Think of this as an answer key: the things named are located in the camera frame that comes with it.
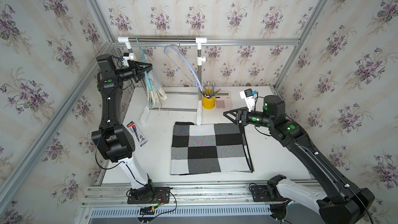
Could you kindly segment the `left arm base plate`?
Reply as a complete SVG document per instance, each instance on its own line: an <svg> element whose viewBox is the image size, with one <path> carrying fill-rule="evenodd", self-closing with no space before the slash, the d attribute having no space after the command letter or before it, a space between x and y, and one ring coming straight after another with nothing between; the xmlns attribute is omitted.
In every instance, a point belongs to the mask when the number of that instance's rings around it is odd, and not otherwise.
<svg viewBox="0 0 398 224"><path fill-rule="evenodd" d="M169 203L171 187L143 187L127 191L127 204Z"/></svg>

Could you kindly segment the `plaid blue cream scarf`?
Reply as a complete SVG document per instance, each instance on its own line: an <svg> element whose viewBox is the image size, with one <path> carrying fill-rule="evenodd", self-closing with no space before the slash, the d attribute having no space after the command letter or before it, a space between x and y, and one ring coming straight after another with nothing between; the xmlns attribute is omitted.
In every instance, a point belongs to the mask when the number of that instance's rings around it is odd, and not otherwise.
<svg viewBox="0 0 398 224"><path fill-rule="evenodd" d="M167 95L154 71L145 72L145 86L147 88L148 107L160 109L162 102L167 99Z"/></svg>

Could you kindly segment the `black white checkered scarf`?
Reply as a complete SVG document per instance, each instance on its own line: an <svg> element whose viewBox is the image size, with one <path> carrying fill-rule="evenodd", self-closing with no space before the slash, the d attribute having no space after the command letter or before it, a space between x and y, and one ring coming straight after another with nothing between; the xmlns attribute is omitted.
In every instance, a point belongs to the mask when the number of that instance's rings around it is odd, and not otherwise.
<svg viewBox="0 0 398 224"><path fill-rule="evenodd" d="M245 128L234 123L194 125L176 122L171 175L254 172Z"/></svg>

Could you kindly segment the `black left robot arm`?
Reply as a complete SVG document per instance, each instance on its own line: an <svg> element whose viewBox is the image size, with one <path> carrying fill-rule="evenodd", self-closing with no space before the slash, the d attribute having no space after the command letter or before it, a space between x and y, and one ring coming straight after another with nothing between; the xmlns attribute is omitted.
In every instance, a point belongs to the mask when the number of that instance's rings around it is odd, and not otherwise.
<svg viewBox="0 0 398 224"><path fill-rule="evenodd" d="M124 83L139 82L152 64L127 60L127 65L117 68L115 56L100 55L96 58L99 66L97 89L102 99L102 117L99 128L91 134L92 142L102 157L120 167L130 181L130 194L134 197L155 194L148 174L141 168L134 156L135 141L123 125L121 100Z"/></svg>

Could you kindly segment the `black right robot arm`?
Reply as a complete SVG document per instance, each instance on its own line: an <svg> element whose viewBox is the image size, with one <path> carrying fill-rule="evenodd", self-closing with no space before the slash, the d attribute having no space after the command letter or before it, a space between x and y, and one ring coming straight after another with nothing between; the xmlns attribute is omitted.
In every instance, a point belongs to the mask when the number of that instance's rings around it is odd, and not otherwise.
<svg viewBox="0 0 398 224"><path fill-rule="evenodd" d="M294 154L315 177L321 191L297 184L283 175L276 175L266 184L267 198L273 201L297 202L317 213L326 224L355 224L370 217L375 200L368 188L359 188L343 175L314 145L309 134L297 122L288 119L286 104L277 95L263 98L262 111L256 111L253 95L242 95L247 106L226 111L231 122L265 127L269 136Z"/></svg>

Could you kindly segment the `teal plastic hanger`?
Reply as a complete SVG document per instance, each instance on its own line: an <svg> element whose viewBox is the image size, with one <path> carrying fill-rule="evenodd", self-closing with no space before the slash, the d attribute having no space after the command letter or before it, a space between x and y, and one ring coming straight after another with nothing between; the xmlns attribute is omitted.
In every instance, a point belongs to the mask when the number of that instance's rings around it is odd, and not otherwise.
<svg viewBox="0 0 398 224"><path fill-rule="evenodd" d="M140 52L141 52L142 62L146 63L146 53L145 53L144 49L141 47L138 37L136 38L136 43L137 43L137 45L138 45L138 47L140 49ZM146 86L148 88L148 91L152 92L151 80L150 80L150 78L148 76L148 73L144 72L144 74L145 74L145 81L146 81Z"/></svg>

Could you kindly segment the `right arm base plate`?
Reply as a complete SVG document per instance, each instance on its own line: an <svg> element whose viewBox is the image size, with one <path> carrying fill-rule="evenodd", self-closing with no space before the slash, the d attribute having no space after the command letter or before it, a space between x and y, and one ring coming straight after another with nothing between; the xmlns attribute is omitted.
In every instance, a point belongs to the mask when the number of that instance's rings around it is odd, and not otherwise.
<svg viewBox="0 0 398 224"><path fill-rule="evenodd" d="M276 188L268 185L257 185L250 183L249 191L252 194L254 202L290 202L291 199L283 198L276 190Z"/></svg>

